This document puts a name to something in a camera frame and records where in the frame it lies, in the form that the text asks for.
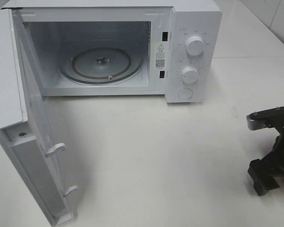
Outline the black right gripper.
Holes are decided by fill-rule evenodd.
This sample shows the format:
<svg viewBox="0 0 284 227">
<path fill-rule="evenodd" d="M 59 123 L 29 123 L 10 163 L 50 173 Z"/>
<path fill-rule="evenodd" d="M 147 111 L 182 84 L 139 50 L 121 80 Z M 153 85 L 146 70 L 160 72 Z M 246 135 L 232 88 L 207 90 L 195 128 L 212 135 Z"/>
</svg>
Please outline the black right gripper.
<svg viewBox="0 0 284 227">
<path fill-rule="evenodd" d="M 279 188 L 275 177 L 284 177 L 284 118 L 265 118 L 259 122 L 262 127 L 275 128 L 279 132 L 272 151 L 249 164 L 248 174 L 253 180 L 253 188 L 263 196 Z"/>
</svg>

